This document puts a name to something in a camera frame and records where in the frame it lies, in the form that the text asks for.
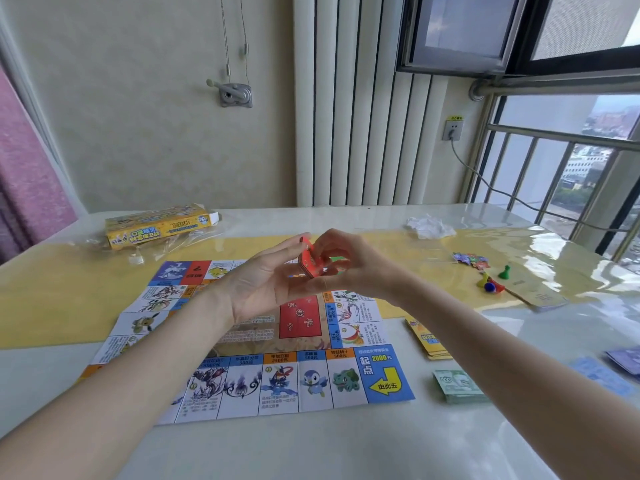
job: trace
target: game board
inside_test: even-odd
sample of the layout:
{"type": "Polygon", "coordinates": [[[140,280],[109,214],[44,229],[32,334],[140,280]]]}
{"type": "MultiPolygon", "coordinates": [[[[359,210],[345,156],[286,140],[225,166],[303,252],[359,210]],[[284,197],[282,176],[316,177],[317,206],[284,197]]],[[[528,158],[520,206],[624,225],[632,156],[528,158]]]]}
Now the game board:
{"type": "MultiPolygon", "coordinates": [[[[167,261],[120,314],[78,379],[152,333],[244,263],[167,261]]],[[[341,290],[290,301],[235,325],[174,398],[161,424],[320,411],[414,399],[373,298],[341,290]]]]}

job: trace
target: yellow pawn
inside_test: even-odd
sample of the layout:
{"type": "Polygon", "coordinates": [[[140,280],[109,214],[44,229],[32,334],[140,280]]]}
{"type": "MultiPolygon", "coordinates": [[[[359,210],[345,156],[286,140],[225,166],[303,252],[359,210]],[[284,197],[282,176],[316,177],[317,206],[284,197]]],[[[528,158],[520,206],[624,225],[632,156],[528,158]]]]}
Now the yellow pawn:
{"type": "Polygon", "coordinates": [[[476,286],[478,288],[484,289],[484,285],[487,284],[488,282],[489,282],[489,275],[486,272],[484,272],[482,274],[482,279],[476,283],[476,286]]]}

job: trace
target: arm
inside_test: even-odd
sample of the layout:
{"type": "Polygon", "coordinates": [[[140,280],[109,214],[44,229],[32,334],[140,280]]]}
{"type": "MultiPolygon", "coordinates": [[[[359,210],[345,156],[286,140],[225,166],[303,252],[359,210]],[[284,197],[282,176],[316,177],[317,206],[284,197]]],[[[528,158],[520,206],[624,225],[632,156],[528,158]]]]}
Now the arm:
{"type": "Polygon", "coordinates": [[[300,236],[263,251],[0,440],[0,479],[110,479],[234,324],[297,298],[284,264],[300,236]]]}
{"type": "Polygon", "coordinates": [[[402,307],[436,335],[532,448],[564,479],[640,477],[640,411],[382,257],[331,230],[314,252],[345,256],[309,292],[354,290],[402,307]],[[346,269],[336,274],[338,268],[346,269]]]}

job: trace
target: forearm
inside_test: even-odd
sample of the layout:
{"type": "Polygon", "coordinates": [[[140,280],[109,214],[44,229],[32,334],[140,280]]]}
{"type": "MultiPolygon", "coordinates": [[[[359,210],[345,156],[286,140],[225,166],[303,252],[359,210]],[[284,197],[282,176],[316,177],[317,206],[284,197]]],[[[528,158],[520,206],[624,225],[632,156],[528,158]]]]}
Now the forearm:
{"type": "Polygon", "coordinates": [[[638,477],[634,407],[418,278],[396,295],[560,477],[638,477]]]}
{"type": "Polygon", "coordinates": [[[232,324],[224,298],[213,293],[193,298],[144,340],[4,437],[0,479],[114,477],[232,324]]]}

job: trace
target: pink curtain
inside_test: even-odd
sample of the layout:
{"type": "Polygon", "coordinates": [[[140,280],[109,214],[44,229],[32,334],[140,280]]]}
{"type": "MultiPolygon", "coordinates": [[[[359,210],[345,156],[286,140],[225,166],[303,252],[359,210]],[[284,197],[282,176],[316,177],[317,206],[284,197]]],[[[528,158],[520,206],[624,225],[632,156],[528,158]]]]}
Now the pink curtain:
{"type": "Polygon", "coordinates": [[[0,70],[0,263],[77,219],[28,118],[0,70]]]}

